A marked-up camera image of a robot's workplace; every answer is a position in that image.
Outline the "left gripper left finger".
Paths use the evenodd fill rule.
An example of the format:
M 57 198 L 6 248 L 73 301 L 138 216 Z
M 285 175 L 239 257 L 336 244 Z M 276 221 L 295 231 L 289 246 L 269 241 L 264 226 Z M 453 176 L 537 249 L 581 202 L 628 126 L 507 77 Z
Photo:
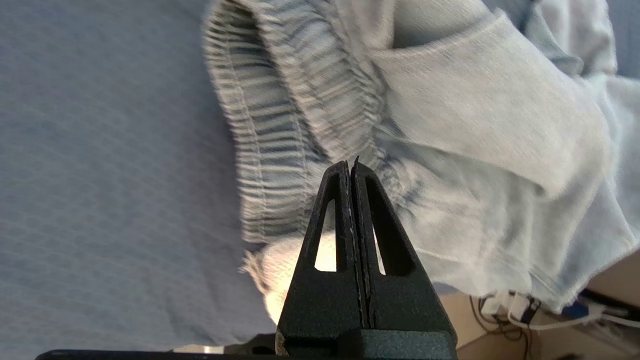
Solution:
M 354 196 L 354 171 L 346 161 L 324 173 L 295 265 L 281 315 L 278 337 L 284 351 L 362 351 L 370 326 L 369 256 Z M 336 271 L 320 271 L 323 225 L 334 203 Z

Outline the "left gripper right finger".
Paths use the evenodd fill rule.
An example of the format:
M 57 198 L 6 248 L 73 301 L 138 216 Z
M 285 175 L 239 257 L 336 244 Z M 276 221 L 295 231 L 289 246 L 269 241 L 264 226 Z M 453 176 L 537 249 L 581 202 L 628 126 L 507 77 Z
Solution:
M 355 161 L 351 203 L 354 255 L 366 330 L 406 335 L 411 347 L 424 341 L 457 344 L 457 333 L 374 170 Z

